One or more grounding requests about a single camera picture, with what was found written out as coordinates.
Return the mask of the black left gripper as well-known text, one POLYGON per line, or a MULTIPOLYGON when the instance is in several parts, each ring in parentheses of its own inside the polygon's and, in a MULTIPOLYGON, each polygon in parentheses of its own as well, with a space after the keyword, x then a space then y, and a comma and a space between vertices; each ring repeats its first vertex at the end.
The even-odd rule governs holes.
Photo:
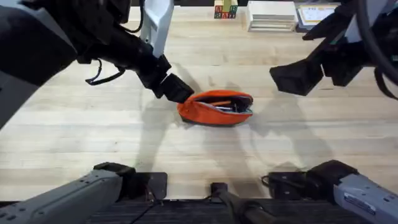
POLYGON ((166 96, 169 101, 184 103, 194 90, 178 76, 167 71, 171 64, 164 55, 153 55, 153 47, 125 30, 114 29, 108 44, 99 44, 98 57, 116 67, 136 72, 145 88, 157 98, 166 96))

